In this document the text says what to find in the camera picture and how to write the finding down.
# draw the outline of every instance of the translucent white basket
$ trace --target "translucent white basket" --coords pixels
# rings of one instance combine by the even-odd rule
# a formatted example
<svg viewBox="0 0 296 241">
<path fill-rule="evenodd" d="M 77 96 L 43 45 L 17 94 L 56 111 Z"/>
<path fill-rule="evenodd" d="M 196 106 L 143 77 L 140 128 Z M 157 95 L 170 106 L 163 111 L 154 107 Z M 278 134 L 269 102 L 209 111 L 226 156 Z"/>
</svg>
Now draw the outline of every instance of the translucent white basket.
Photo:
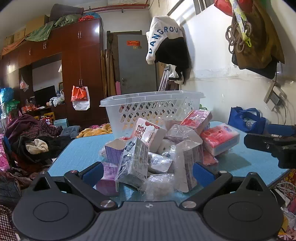
<svg viewBox="0 0 296 241">
<path fill-rule="evenodd" d="M 202 92 L 158 91 L 117 95 L 101 100 L 106 107 L 115 138 L 130 136 L 139 117 L 159 126 L 164 120 L 182 121 L 192 109 L 199 109 Z"/>
</svg>

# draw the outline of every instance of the black monitor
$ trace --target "black monitor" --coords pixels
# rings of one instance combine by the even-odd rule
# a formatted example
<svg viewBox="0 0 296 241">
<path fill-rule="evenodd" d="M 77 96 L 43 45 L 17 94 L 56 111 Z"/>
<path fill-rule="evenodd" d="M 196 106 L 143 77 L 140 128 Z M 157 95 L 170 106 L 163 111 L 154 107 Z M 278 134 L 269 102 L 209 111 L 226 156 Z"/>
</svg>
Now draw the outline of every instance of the black monitor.
<svg viewBox="0 0 296 241">
<path fill-rule="evenodd" d="M 34 91 L 34 95 L 37 106 L 46 106 L 46 102 L 57 96 L 54 85 Z"/>
</svg>

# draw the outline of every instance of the yellow towel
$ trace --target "yellow towel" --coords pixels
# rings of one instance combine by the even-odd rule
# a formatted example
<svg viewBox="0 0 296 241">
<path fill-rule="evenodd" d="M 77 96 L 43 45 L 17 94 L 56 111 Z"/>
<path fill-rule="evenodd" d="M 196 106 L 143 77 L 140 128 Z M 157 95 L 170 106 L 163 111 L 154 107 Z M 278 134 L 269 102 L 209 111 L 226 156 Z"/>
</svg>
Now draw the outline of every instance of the yellow towel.
<svg viewBox="0 0 296 241">
<path fill-rule="evenodd" d="M 91 136 L 98 136 L 98 135 L 111 134 L 111 133 L 112 133 L 111 125 L 108 123 L 103 125 L 102 128 L 97 128 L 97 129 L 86 128 L 82 132 L 80 132 L 79 135 L 76 136 L 76 138 L 91 137 Z"/>
</svg>

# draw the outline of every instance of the plaid shirt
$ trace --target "plaid shirt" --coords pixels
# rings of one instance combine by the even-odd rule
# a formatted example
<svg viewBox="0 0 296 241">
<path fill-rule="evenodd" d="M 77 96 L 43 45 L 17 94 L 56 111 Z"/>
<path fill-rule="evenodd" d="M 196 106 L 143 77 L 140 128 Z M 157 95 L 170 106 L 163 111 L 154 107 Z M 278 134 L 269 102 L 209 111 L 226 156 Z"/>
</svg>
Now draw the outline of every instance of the plaid shirt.
<svg viewBox="0 0 296 241">
<path fill-rule="evenodd" d="M 0 205 L 0 240 L 17 241 L 15 228 L 12 224 L 12 211 L 2 205 Z"/>
<path fill-rule="evenodd" d="M 43 136 L 49 134 L 53 137 L 59 136 L 63 128 L 61 126 L 55 128 L 46 123 L 46 121 L 41 120 L 37 125 L 31 124 L 30 128 L 21 133 L 21 136 L 29 137 L 30 139 L 35 139 L 38 136 Z"/>
</svg>

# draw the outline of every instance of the blue table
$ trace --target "blue table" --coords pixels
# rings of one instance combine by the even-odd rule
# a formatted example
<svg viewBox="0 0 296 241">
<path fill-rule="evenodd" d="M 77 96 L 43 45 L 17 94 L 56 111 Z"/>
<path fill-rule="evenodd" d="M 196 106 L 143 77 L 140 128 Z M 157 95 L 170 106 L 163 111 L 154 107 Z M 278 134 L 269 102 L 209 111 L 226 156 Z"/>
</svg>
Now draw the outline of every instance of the blue table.
<svg viewBox="0 0 296 241">
<path fill-rule="evenodd" d="M 219 121 L 211 121 L 211 127 L 221 124 Z M 283 175 L 288 169 L 278 167 L 278 159 L 271 156 L 270 153 L 247 149 L 244 145 L 246 133 L 237 130 L 240 133 L 239 144 L 218 156 L 219 164 L 213 169 L 225 170 L 233 176 L 246 176 L 249 172 L 257 172 L 266 185 L 270 185 Z M 96 161 L 103 161 L 99 156 L 99 150 L 107 141 L 113 140 L 113 134 L 83 137 L 73 140 L 66 149 L 59 155 L 56 161 L 48 170 L 51 176 L 63 176 L 67 171 L 82 171 Z M 173 198 L 178 204 L 187 197 L 197 193 L 202 187 L 197 185 L 190 192 L 175 193 Z M 121 201 L 143 201 L 142 194 L 122 183 L 120 184 L 120 195 L 112 197 L 118 204 Z"/>
</svg>

